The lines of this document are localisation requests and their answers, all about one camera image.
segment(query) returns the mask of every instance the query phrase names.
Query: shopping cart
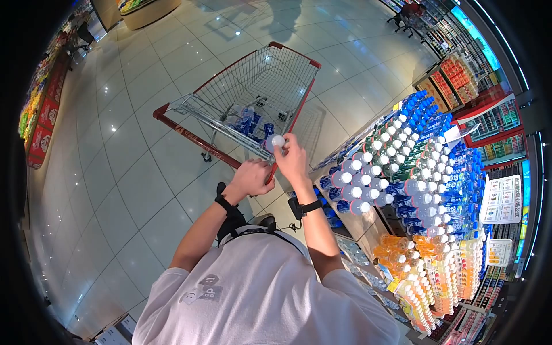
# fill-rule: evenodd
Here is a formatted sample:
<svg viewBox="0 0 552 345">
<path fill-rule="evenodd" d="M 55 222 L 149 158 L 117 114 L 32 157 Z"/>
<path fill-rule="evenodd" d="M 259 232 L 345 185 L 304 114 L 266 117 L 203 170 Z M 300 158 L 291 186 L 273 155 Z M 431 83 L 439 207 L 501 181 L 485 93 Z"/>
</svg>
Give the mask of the shopping cart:
<svg viewBox="0 0 552 345">
<path fill-rule="evenodd" d="M 321 64 L 280 43 L 270 42 L 234 62 L 191 94 L 167 103 L 153 112 L 153 117 L 179 132 L 204 153 L 204 161 L 211 155 L 238 169 L 241 165 L 214 146 L 219 132 L 253 154 L 272 164 L 270 180 L 277 166 L 274 156 L 264 148 L 265 125 L 273 125 L 274 133 L 290 132 L 297 121 Z M 169 108 L 170 104 L 178 105 Z M 253 107 L 257 123 L 249 129 L 237 123 L 243 120 L 240 109 Z M 167 116 L 169 110 L 189 113 L 213 130 L 207 142 L 183 128 Z"/>
</svg>

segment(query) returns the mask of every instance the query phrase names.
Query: hand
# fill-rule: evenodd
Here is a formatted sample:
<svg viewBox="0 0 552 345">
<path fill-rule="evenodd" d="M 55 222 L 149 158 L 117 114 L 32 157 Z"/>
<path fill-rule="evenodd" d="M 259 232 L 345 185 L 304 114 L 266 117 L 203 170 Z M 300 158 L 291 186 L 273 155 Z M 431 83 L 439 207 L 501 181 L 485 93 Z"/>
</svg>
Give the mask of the hand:
<svg viewBox="0 0 552 345">
<path fill-rule="evenodd" d="M 312 186 L 307 169 L 307 152 L 299 146 L 295 134 L 286 133 L 284 134 L 284 138 L 288 142 L 282 147 L 284 150 L 283 154 L 278 146 L 274 147 L 274 157 L 280 171 L 294 189 L 305 183 Z"/>
<path fill-rule="evenodd" d="M 236 204 L 247 195 L 263 195 L 274 189 L 274 179 L 265 184 L 272 168 L 258 158 L 246 160 L 236 171 L 232 182 L 222 193 L 230 204 Z"/>
</svg>

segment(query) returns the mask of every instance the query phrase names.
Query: wrist strap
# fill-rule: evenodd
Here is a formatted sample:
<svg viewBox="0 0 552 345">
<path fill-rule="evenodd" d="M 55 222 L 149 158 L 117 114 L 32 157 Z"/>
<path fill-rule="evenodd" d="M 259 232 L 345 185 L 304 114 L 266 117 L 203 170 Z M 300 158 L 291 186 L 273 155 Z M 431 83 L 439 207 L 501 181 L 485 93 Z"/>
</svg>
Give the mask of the wrist strap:
<svg viewBox="0 0 552 345">
<path fill-rule="evenodd" d="M 218 195 L 215 198 L 215 202 L 222 206 L 226 210 L 226 214 L 233 213 L 236 211 L 237 207 L 230 205 L 228 201 L 224 198 L 224 195 Z"/>
</svg>

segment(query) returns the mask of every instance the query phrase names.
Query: person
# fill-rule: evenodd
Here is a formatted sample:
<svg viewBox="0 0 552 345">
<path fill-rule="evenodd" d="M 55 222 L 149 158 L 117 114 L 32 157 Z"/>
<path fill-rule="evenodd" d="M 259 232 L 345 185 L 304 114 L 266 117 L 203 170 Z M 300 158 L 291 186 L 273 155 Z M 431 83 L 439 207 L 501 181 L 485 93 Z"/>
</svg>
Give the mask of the person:
<svg viewBox="0 0 552 345">
<path fill-rule="evenodd" d="M 426 11 L 426 6 L 422 4 L 417 3 L 405 3 L 404 6 L 401 8 L 401 12 L 397 13 L 394 17 L 389 18 L 387 22 L 389 23 L 390 20 L 394 19 L 395 24 L 397 26 L 400 26 L 401 24 L 401 16 L 410 18 L 411 16 L 415 15 L 418 17 L 421 17 L 423 13 Z"/>
<path fill-rule="evenodd" d="M 283 152 L 275 147 L 276 163 L 299 204 L 316 203 L 306 151 L 295 135 L 284 138 Z M 241 223 L 231 205 L 274 188 L 274 180 L 265 184 L 269 174 L 267 162 L 248 160 L 219 188 L 216 200 L 228 204 L 213 202 L 184 235 L 151 287 L 133 345 L 398 343 L 394 318 L 344 269 L 321 208 L 302 218 L 308 250 L 265 226 L 219 232 Z M 212 248 L 217 235 L 219 246 Z"/>
</svg>

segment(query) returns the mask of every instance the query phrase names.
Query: white t-shirt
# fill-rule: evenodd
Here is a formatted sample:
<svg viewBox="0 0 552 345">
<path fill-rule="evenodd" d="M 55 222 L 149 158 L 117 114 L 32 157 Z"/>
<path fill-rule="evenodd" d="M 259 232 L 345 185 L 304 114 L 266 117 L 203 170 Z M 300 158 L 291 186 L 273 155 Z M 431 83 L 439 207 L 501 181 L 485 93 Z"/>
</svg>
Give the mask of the white t-shirt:
<svg viewBox="0 0 552 345">
<path fill-rule="evenodd" d="M 249 228 L 259 227 L 238 233 Z M 212 248 L 191 272 L 163 272 L 133 345 L 398 343 L 395 319 L 350 272 L 333 270 L 319 283 L 305 246 L 279 233 L 303 255 L 256 233 Z"/>
</svg>

